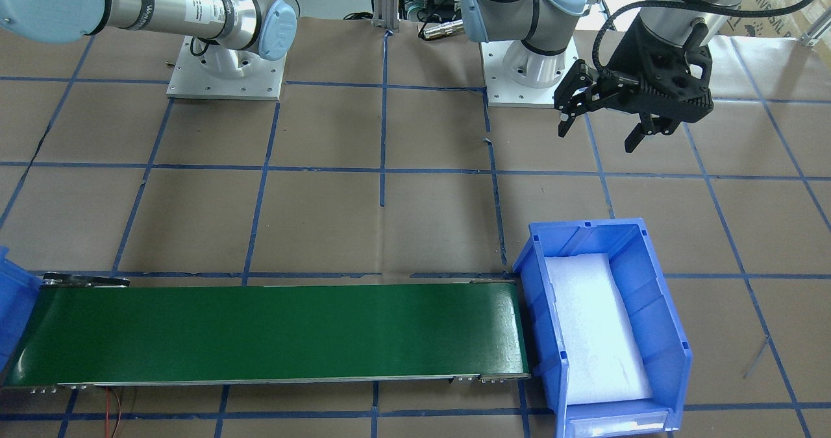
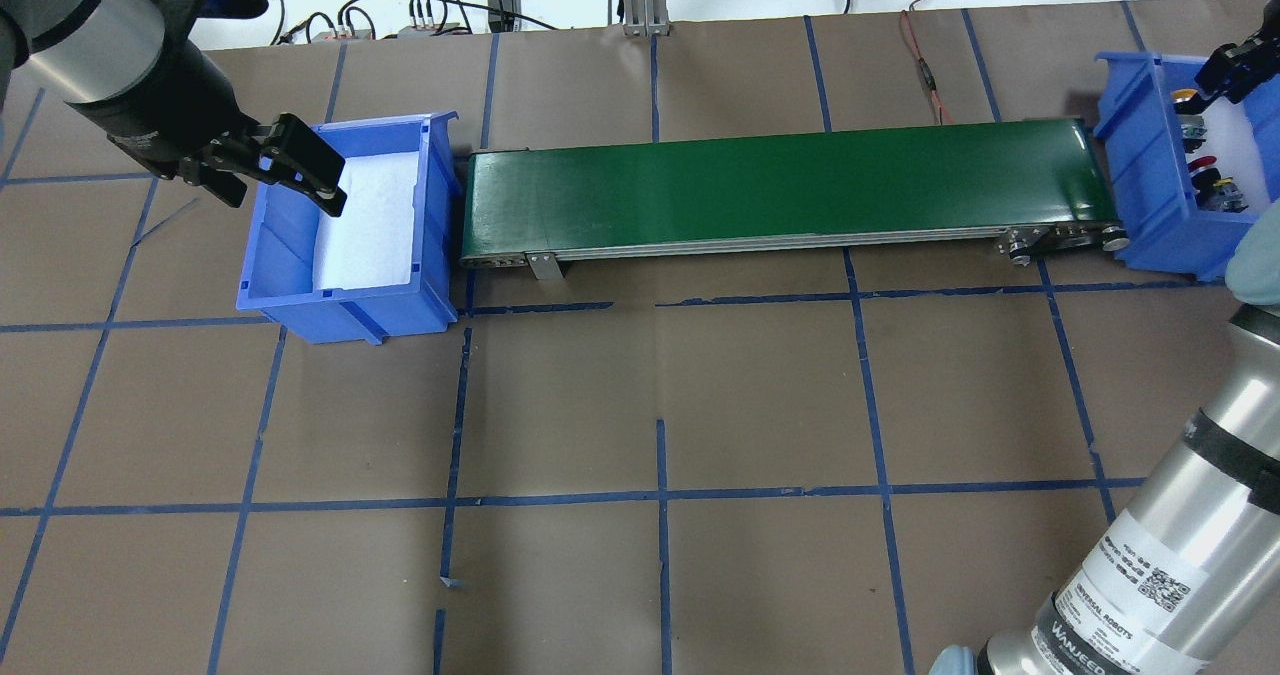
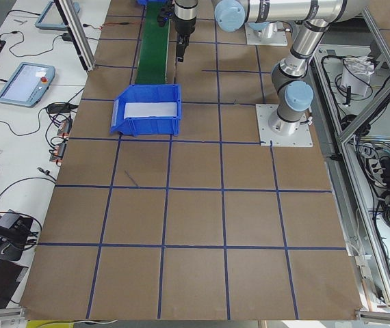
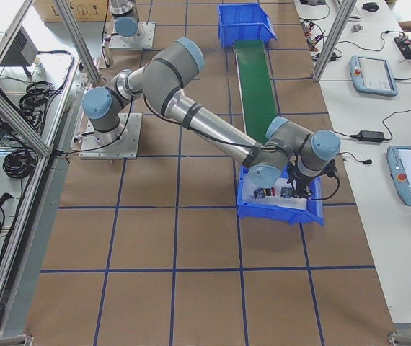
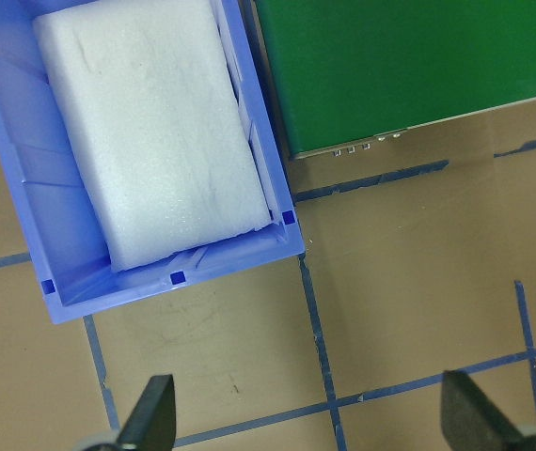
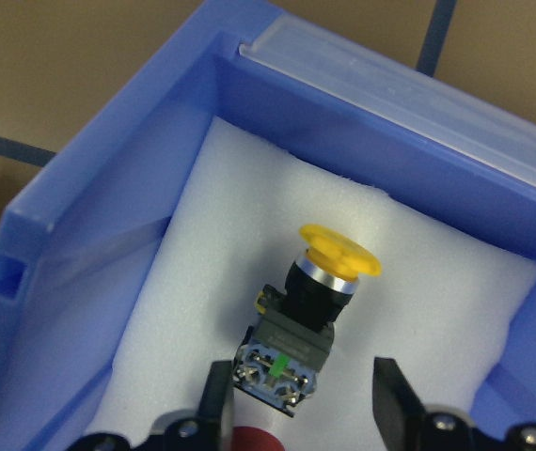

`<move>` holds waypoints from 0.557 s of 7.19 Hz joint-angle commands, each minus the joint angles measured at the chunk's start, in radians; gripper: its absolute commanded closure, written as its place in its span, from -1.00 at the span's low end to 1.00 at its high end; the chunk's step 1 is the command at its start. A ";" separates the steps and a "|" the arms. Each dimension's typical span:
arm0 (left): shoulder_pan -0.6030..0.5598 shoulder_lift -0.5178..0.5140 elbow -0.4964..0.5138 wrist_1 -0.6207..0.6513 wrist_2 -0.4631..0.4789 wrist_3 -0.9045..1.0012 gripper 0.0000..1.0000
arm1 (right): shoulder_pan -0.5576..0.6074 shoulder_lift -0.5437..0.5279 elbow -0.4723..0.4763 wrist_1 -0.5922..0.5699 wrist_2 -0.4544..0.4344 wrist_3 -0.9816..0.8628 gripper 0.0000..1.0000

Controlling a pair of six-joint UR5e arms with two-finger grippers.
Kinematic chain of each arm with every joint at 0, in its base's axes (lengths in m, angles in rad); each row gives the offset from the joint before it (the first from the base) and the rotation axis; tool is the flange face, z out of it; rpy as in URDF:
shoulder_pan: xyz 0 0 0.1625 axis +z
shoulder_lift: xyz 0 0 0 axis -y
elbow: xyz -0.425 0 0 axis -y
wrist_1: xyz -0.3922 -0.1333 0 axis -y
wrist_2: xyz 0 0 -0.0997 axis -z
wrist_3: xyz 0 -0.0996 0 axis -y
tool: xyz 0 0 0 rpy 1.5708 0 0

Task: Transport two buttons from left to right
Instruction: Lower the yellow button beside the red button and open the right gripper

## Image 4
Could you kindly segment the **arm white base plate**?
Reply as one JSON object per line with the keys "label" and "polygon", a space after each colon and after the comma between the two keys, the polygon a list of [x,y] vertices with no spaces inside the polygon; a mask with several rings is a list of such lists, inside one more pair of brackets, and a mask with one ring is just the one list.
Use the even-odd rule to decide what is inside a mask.
{"label": "arm white base plate", "polygon": [[154,43],[155,22],[139,22],[134,36],[120,35],[114,28],[109,41],[110,50],[152,50]]}
{"label": "arm white base plate", "polygon": [[136,159],[140,140],[143,114],[139,112],[118,114],[120,123],[110,132],[102,133],[87,121],[86,132],[81,144],[80,159]]}

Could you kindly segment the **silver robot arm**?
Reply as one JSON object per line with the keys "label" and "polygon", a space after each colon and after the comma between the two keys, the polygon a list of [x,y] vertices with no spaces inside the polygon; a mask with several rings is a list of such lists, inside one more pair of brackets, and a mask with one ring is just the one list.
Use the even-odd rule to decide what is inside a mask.
{"label": "silver robot arm", "polygon": [[282,173],[293,195],[310,199],[311,182],[322,175],[336,178],[335,156],[340,139],[331,130],[312,132],[284,117],[275,117],[260,143],[189,98],[184,88],[204,67],[200,48],[181,37],[135,71],[120,71],[106,85],[88,91],[82,100],[95,133],[120,136],[120,111],[142,97],[154,114],[181,125],[238,161],[257,187],[270,188]]}
{"label": "silver robot arm", "polygon": [[113,34],[128,43],[135,43],[144,34],[135,1],[109,0],[113,19]]}

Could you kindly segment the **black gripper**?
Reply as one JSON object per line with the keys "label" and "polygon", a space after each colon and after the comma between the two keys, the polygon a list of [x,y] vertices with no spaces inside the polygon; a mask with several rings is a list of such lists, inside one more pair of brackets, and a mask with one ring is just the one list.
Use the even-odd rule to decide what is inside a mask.
{"label": "black gripper", "polygon": [[288,164],[287,173],[287,183],[295,184],[293,196],[295,198],[301,198],[303,193],[304,198],[310,200],[313,193],[309,186],[317,176],[317,170],[310,169],[305,164]]}

